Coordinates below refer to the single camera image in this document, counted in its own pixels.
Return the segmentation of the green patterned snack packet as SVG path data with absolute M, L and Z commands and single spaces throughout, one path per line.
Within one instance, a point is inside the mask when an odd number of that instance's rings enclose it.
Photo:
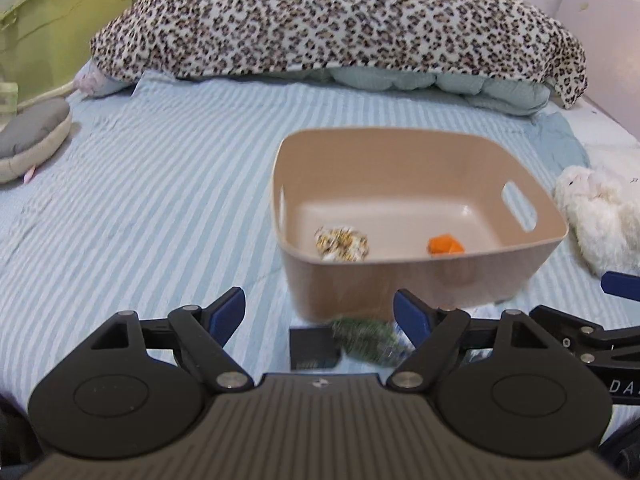
M 411 352 L 399 337 L 395 325 L 363 318 L 337 318 L 330 323 L 332 335 L 352 359 L 395 367 Z

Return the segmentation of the orange sock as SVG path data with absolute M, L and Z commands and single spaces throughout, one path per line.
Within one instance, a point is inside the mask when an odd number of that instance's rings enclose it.
M 428 241 L 426 249 L 432 256 L 457 255 L 465 253 L 464 246 L 449 233 L 432 237 Z

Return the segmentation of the yellow floral hair scrunchie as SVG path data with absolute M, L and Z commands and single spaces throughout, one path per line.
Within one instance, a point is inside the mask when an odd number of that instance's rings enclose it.
M 369 255 L 367 235 L 352 226 L 322 226 L 314 246 L 323 261 L 359 262 Z

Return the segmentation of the white fluffy plush toy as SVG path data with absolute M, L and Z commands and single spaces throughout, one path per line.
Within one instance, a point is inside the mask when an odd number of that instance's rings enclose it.
M 594 275 L 639 273 L 639 202 L 624 195 L 620 178 L 569 166 L 556 179 L 553 198 Z

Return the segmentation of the small black box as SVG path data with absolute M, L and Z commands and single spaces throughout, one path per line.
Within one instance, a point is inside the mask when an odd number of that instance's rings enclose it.
M 341 361 L 341 348 L 329 326 L 295 327 L 290 336 L 291 370 L 330 370 Z

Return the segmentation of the beige plastic storage bin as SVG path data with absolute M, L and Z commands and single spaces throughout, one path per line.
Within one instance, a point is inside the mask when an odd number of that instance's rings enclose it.
M 408 128 L 300 130 L 280 144 L 271 213 L 297 314 L 390 318 L 405 288 L 434 307 L 514 297 L 564 240 L 547 191 L 494 141 Z M 352 226 L 369 241 L 359 262 L 323 261 L 322 226 Z M 451 234 L 464 254 L 428 253 Z

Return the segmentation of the blue striped bed sheet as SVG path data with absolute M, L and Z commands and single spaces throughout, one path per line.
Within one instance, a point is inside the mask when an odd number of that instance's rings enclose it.
M 233 286 L 244 321 L 228 343 L 250 374 L 287 370 L 300 323 L 270 214 L 281 141 L 308 128 L 475 133 L 544 186 L 554 179 L 523 119 L 436 90 L 149 74 L 133 92 L 70 98 L 70 144 L 1 195 L 1 394 L 24 408 L 37 382 L 112 314 L 162 318 Z

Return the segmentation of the white cartoon quilt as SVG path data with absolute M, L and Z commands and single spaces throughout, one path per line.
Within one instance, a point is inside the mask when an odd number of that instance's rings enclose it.
M 616 174 L 631 185 L 639 184 L 639 141 L 634 136 L 585 101 L 564 110 L 563 115 L 593 168 Z

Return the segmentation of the light green quilted comforter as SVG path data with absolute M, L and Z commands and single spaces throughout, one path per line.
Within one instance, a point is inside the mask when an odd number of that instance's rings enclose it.
M 437 89 L 461 96 L 472 106 L 513 116 L 536 114 L 549 103 L 551 98 L 551 90 L 545 84 L 538 84 L 538 82 L 452 73 L 403 72 L 375 67 L 289 70 L 264 73 L 264 76 L 287 81 L 322 82 L 322 84 L 335 82 L 349 88 L 373 92 Z

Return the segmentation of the pink headboard panel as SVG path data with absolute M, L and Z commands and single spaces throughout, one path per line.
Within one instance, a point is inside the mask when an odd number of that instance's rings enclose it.
M 638 136 L 639 3 L 562 0 L 556 18 L 585 48 L 588 100 Z

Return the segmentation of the pink pillow corner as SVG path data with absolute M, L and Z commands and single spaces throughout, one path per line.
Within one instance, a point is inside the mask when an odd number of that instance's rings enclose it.
M 89 60 L 74 78 L 74 88 L 89 98 L 101 99 L 127 89 L 130 84 L 102 73 L 93 60 Z

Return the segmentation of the grey beige plush cushion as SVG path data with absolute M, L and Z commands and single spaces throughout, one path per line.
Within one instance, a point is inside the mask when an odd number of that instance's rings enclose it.
M 21 179 L 49 160 L 70 135 L 72 110 L 66 99 L 37 103 L 1 130 L 2 184 Z

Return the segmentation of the leopard print blanket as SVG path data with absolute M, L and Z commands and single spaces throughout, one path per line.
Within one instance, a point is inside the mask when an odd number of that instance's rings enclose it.
M 138 0 L 91 40 L 105 76 L 134 84 L 374 67 L 588 86 L 580 41 L 523 0 Z

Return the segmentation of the small decorated bottle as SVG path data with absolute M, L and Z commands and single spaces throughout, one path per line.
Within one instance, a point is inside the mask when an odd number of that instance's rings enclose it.
M 0 82 L 0 118 L 7 122 L 16 115 L 18 85 L 15 82 Z

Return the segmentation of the green plastic storage box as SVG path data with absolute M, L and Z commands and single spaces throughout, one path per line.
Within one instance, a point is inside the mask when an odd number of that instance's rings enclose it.
M 1 15 L 1 78 L 24 104 L 67 87 L 91 38 L 132 0 L 18 0 Z

